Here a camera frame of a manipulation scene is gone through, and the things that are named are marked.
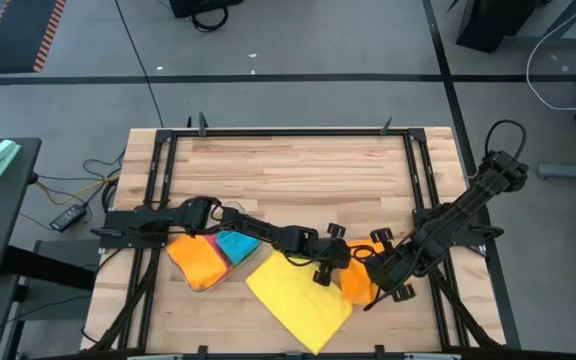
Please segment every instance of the orange cloth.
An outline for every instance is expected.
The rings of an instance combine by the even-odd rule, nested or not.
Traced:
[[[368,245],[376,252],[384,251],[384,246],[380,242],[373,243],[372,240],[347,241],[347,243],[351,247]],[[359,250],[356,254],[358,257],[363,257],[369,255],[369,252]],[[377,296],[377,285],[370,282],[366,267],[355,258],[350,259],[347,269],[339,271],[339,279],[341,281],[341,293],[346,300],[353,304],[366,305]]]
[[[211,287],[228,272],[224,260],[203,236],[181,235],[166,250],[195,291]]]

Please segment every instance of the black metal frame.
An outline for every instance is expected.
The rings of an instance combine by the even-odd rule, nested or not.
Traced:
[[[415,153],[413,149],[413,142],[417,142],[419,145],[419,150],[421,153],[422,163],[424,167],[424,174],[426,176],[428,191],[431,198],[431,205],[436,206],[439,204],[439,195],[437,192],[437,187],[434,178],[434,172],[432,169],[432,164],[430,161],[430,153],[428,150],[428,145],[426,143],[425,130],[423,128],[410,128],[410,129],[388,129],[388,128],[349,128],[349,129],[337,129],[337,128],[313,128],[313,129],[206,129],[207,125],[201,126],[199,130],[184,129],[184,130],[171,130],[171,129],[161,129],[157,130],[155,135],[155,143],[153,148],[153,156],[151,159],[150,170],[148,174],[148,182],[146,185],[146,193],[144,196],[143,206],[151,207],[154,203],[158,203],[160,208],[165,208],[170,201],[170,187],[171,178],[175,162],[175,154],[177,148],[177,141],[184,137],[251,137],[251,136],[399,136],[401,137],[405,151],[406,159],[408,163],[408,170],[410,174],[413,197],[415,201],[415,209],[413,210],[413,218],[417,211],[423,211],[424,201],[421,190],[421,183],[419,179],[419,174],[417,170],[417,163],[415,160]],[[157,170],[159,168],[159,162],[161,158],[162,148],[165,142],[169,143],[168,156],[166,160],[166,167],[163,175],[163,185],[161,191],[161,198],[158,202],[153,200],[154,189],[157,181]],[[151,260],[157,262],[155,266],[158,266],[160,248],[166,243],[166,236],[162,235],[161,242],[157,243],[158,247],[152,248],[153,242],[149,242],[149,245],[145,243],[138,245],[135,243],[134,239],[129,245],[127,244],[115,244],[119,247],[136,247],[135,255],[133,258],[133,265],[130,274],[130,281],[128,284],[128,294],[127,299],[129,299],[137,286],[139,281],[139,272],[142,265],[143,259],[143,249],[151,248]],[[447,280],[453,289],[457,289],[456,279],[454,276],[454,268],[452,266],[452,259],[448,255],[446,263],[446,273]],[[441,292],[439,288],[434,284],[430,283],[432,289],[433,297],[433,308],[435,312],[435,318],[437,322],[438,335],[440,338],[440,343],[442,349],[446,349],[451,346],[450,338],[448,334],[448,325],[446,321],[446,316],[444,312],[443,302],[441,299]],[[152,304],[154,301],[154,290],[155,281],[149,286],[145,294],[144,308],[142,312],[142,318],[139,326],[139,336],[137,341],[137,349],[145,353],[146,343],[148,338],[148,331],[150,327],[150,317],[152,312]],[[459,344],[460,346],[469,346],[468,343],[468,333],[463,325],[459,316],[455,313],[455,320],[457,323],[457,331],[459,334]],[[122,328],[119,336],[118,350],[127,349],[128,337],[130,333],[130,321],[127,321]],[[261,354],[242,354],[246,355],[261,355]],[[352,354],[353,357],[357,355],[374,357],[374,353],[364,353],[364,354]]]

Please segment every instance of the wooden tabletop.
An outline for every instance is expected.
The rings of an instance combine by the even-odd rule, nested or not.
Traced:
[[[114,208],[141,205],[156,129],[130,133]],[[442,201],[465,190],[450,128],[426,128],[428,147]],[[421,155],[415,146],[421,171]],[[162,151],[163,172],[167,151]],[[276,225],[301,225],[325,233],[330,222],[347,227],[349,239],[390,227],[401,238],[413,228],[412,188],[403,141],[398,137],[241,137],[184,138],[175,157],[170,206],[197,195],[236,201],[245,211]],[[424,177],[422,188],[429,206]],[[161,191],[161,179],[155,193]],[[216,288],[196,293],[162,252],[148,337],[148,353],[308,352],[253,295],[244,280],[266,258],[268,244]],[[464,304],[498,342],[504,342],[484,259],[464,248],[452,249]],[[97,277],[86,333],[99,338],[126,298],[133,250],[124,249]],[[144,255],[144,268],[149,254]],[[322,352],[372,352],[440,349],[428,280],[414,279],[417,296],[383,301],[369,312],[355,306],[351,317]],[[444,299],[451,340],[452,311]],[[136,344],[141,306],[133,317],[130,344]],[[89,347],[88,340],[82,347]]]

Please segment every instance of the yellow cable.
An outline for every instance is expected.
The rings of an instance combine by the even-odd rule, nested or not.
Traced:
[[[103,180],[96,181],[96,182],[94,182],[94,183],[92,183],[92,184],[84,187],[83,189],[77,191],[76,193],[70,195],[70,196],[69,196],[68,198],[66,198],[66,200],[64,200],[64,201],[57,201],[57,200],[55,200],[55,199],[52,197],[52,194],[50,194],[50,190],[48,190],[48,188],[46,188],[46,186],[45,186],[44,184],[40,183],[39,181],[37,181],[36,184],[37,184],[37,186],[39,186],[39,188],[40,188],[41,190],[44,191],[44,193],[46,193],[46,196],[48,196],[48,200],[50,200],[51,203],[53,203],[53,204],[56,205],[56,206],[60,206],[60,205],[65,205],[65,204],[69,203],[72,199],[76,198],[76,197],[79,196],[80,194],[82,194],[82,193],[84,193],[84,192],[92,189],[93,187],[95,187],[95,186],[97,186],[97,185],[102,185],[102,184],[105,184],[105,183],[107,183],[107,182],[114,181],[114,180],[116,180],[116,179],[118,179],[118,178],[119,178],[119,176],[114,176],[114,177],[111,177],[111,178],[105,178],[105,179],[103,179]]]

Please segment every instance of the yellow cloth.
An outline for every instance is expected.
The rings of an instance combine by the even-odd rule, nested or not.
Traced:
[[[211,287],[228,271],[224,260],[203,236],[181,235],[166,250],[195,291]]]
[[[291,265],[273,251],[246,284],[268,310],[313,354],[326,345],[352,314],[352,304],[331,283],[312,281],[318,267]]]
[[[372,240],[348,241],[348,246],[367,245],[376,252],[384,251],[382,243],[373,243]],[[355,253],[358,257],[370,255],[369,251],[359,250]],[[353,304],[366,305],[377,296],[377,285],[370,281],[366,266],[354,257],[350,259],[347,269],[339,270],[339,280],[341,282],[341,292],[344,298]]]

